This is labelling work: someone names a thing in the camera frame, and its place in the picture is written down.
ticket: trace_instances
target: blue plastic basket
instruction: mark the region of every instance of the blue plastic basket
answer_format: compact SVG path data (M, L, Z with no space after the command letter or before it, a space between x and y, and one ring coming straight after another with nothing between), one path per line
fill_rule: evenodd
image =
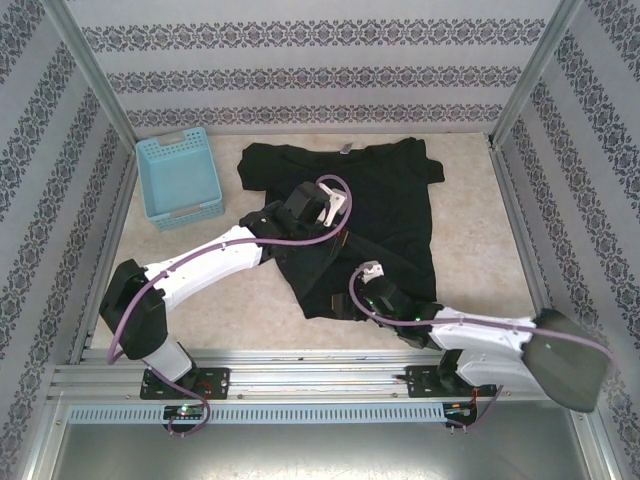
M189 128L136 145L144 214L169 230L224 213L204 128Z

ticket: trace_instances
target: t-shirt sleeve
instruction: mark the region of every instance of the t-shirt sleeve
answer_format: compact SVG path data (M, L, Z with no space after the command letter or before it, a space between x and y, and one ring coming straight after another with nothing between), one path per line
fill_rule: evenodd
M252 143L242 151L238 174L243 189L267 190L282 179L282 162L277 152L277 147L264 143Z
M424 140L418 140L409 154L409 166L413 173L427 184L444 182L442 163L427 157L427 146Z

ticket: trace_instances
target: aluminum frame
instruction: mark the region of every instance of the aluminum frame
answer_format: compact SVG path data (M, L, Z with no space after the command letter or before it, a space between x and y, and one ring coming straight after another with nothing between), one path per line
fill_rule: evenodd
M562 0L547 31L545 31L529 64L525 68L514 93L491 136L493 145L499 144L508 133L513 120L526 101L528 92L546 65L567 24L573 18L579 0ZM74 56L96 89L101 103L106 105L110 118L119 133L132 147L136 141L133 129L120 108L117 98L101 73L86 40L60 0L46 0L45 8L56 22L65 40L73 48ZM517 208L513 188L505 174L501 153L488 142L500 192L514 233L516 247L523 265L534 307L539 311L548 305L541 278L532 263L522 215ZM52 478L63 446L70 411L74 405L141 405L149 404L139 398L144 366L140 362L122 360L116 366L106 365L106 351L88 347L98 321L98 306L105 290L128 206L133 195L137 171L135 162L122 189L107 246L100 261L99 277L90 293L89 308L83 319L78 342L73 350L71 365L55 368L38 423L31 450L23 470L25 480ZM195 350L195 361L203 367L225 366L232 369L229 399L226 404L371 404L388 403L412 405L429 401L455 402L460 397L411 399L406 385L397 383L393 375L404 373L412 364L433 364L440 354L423 351L345 351L345 350L288 350L288 351L223 351ZM506 391L500 402L551 402L539 395L523 395ZM151 402L180 404L181 402ZM599 412L590 415L572 413L571 419L590 476L594 480L621 479L620 470L604 430Z

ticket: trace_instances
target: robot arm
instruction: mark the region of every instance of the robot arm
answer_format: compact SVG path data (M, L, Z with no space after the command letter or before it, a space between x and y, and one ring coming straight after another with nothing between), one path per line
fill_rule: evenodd
M191 390L198 367L167 331L166 315L195 292L240 270L286 255L290 247L255 243L226 245L236 239L300 240L321 236L336 215L344 213L346 194L326 185L305 182L286 202L274 202L242 218L224 235L170 260L140 267L134 260L120 264L100 305L100 314L116 332L134 296L161 272L167 272L135 305L120 345L129 359L144 360L153 370L178 386ZM222 247L198 261L172 265L207 246ZM539 335L473 325L463 320L490 320L514 327L545 328L585 337L580 328L559 312L544 311L536 318L497 318L472 315L406 295L384 276L377 262L366 264L356 292L380 317L401 321L456 319L459 323L391 327L417 348L444 350L438 382L451 395L469 386L506 385L510 389L544 391L559 404L591 411L608 368L608 359L592 348L544 339Z
M560 312L545 309L536 317L521 318L460 312L412 299L385 278L377 262L362 267L356 294L379 317L400 321L460 320L429 326L391 326L410 345L428 345L445 351L438 378L428 382L446 387L452 395L468 386L505 385L514 391L545 393L572 410L594 410L608 373L609 358L588 345L533 334L535 329L544 329L590 340ZM508 328L488 328L473 324L473 320L504 324ZM378 323L389 327L384 322Z
M120 337L120 345L131 360L144 360L181 387L190 389L197 367L188 353L167 331L167 313L199 290L218 280L269 259L286 254L285 247L255 243L229 245L236 239L306 239L332 226L336 215L344 213L346 195L323 183L299 185L286 202L273 202L240 220L224 235L170 260L140 267L127 260L115 269L100 305L100 315L115 334L133 297L151 279L168 271L180 260L214 244L222 248L204 253L158 281L135 306Z

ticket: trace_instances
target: damask pattern border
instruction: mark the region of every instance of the damask pattern border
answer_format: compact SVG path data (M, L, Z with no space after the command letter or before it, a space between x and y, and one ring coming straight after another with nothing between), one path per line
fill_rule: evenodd
M599 314L593 306L589 287L580 272L580 265L575 260L573 245L569 240L558 206L553 199L553 194L540 166L538 153L521 117L518 118L511 129L511 135L518 148L520 158L524 162L529 183L547 228L549 240L555 249L556 259L562 270L562 276L569 292L569 298L574 306L574 312L578 315L582 327L598 342L609 347L609 342L603 333ZM521 205L513 175L508 166L507 171L511 177L518 203ZM614 423L618 425L618 438L625 445L624 452L629 457L629 464L633 473L640 476L640 425L638 424L638 415L633 411L631 395L625 389L626 384L620 378L620 372L617 370L605 381L606 403L613 414Z
M35 270L40 265L41 255L58 218L69 184L80 161L80 156L100 110L100 104L89 88L73 119L67 138L58 154L58 159L49 174L38 208L27 228L23 244L13 261L0 298L0 361L4 350L11 343L11 332L22 313L22 304L31 290Z
M107 130L95 167L83 196L83 201L74 222L74 227L69 235L67 247L62 255L59 270L56 273L51 294L47 299L47 306L42 312L42 318L38 326L38 333L33 339L29 350L29 360L24 365L24 373L20 377L19 390L15 392L15 401L9 408L9 421L3 425L3 435L0 438L0 476L11 478L12 469L17 463L20 447L27 431L27 422L33 412L33 402L37 398L37 392L41 387L42 375L49 359L50 349L58 333L58 325L63 318L69 292L73 288L73 279L80 265L80 260L86 246L91 223L93 222L98 203L102 195L114 154L120 143L115 128L110 126ZM120 176L120 184L127 171L127 165ZM110 218L116 206L116 201L111 206Z
M303 105L129 110L134 127L291 123L494 122L502 105Z
M513 193L515 194L516 201L518 202L518 208L520 209L520 213L522 214L522 220L524 221L524 227L527 230L527 236L529 237L529 245L533 249L533 253L536 257L536 264L538 270L540 270L540 276L542 278L542 282L544 285L545 293L551 305L554 304L553 295L551 295L551 289L549 288L549 284L547 282L547 275L544 272L544 265L542 264L542 257L540 257L540 252L538 251L538 246L533 239L533 231L531 230L531 226L529 225L529 221L527 220L526 210L524 209L524 205L522 203L522 199L520 198L520 194L518 193L518 188L516 187L516 182L513 177L513 173L511 172L511 166L509 165L509 157L507 156L507 152L504 148L504 145L500 146L500 151L502 153L502 158L504 159L504 166L507 169L507 173L509 175L509 180L511 181L511 185L513 186Z
M624 193L640 220L640 164L638 147L627 133L627 127L616 114L613 103L575 37L567 33L556 49L555 57L573 87L582 111L608 155Z
M23 49L45 16L39 0L15 0L0 22L0 85L3 85Z
M67 354L67 363L71 362L71 356L73 355L73 349L75 347L76 341L78 340L78 334L80 333L80 326L82 324L82 320L84 319L85 312L87 307L89 306L89 297L91 296L91 290L93 289L93 282L95 281L98 273L98 267L100 266L100 260L102 259L102 251L106 246L107 236L109 235L109 230L111 229L111 219L113 218L113 213L115 212L115 208L118 205L118 199L120 198L120 190L122 189L122 185L127 178L127 172L129 171L130 162L135 162L135 150L126 154L127 159L124 162L124 170L120 174L120 179L118 180L118 186L116 188L115 200L111 205L111 209L109 210L109 216L107 219L107 223L102 234L102 240L100 241L100 248L98 248L98 255L96 255L96 261L93 266L93 273L91 274L91 279L87 284L87 293L85 293L84 298L82 300L82 308L80 309L80 314L78 315L78 319L76 320L76 328L73 332L73 337L69 342L69 352Z
M22 183L26 167L31 163L40 144L45 127L58 106L76 63L67 46L60 42L49 61L43 77L29 99L24 115L18 120L13 136L7 142L0 158L0 223L9 210L11 199Z
M504 87L520 67L318 67L110 73L117 94L306 88Z
M587 5L640 82L640 15L629 0L588 0Z
M524 163L524 168L529 178L529 183L536 197L536 203L540 208L542 219L547 227L549 239L556 253L556 259L562 270L562 278L567 288L569 296L574 304L574 313L580 319L582 327L598 340L603 341L602 325L598 323L598 313L593 306L593 299L589 297L589 288L585 283L584 275L580 271L580 265L576 260L573 245L569 240L564 222L560 218L558 205L553 199L551 187L547 183L546 177L540 166L540 159L535 150L529 132L522 121L518 118L511 129L518 152Z
M595 253L622 311L622 319L627 323L627 331L635 340L635 348L640 349L640 287L634 283L635 276L630 273L629 262L622 256L618 238L546 83L539 81L530 97L558 156L558 165L565 174L567 186L582 213Z
M96 53L375 45L535 45L544 19L320 20L82 29Z

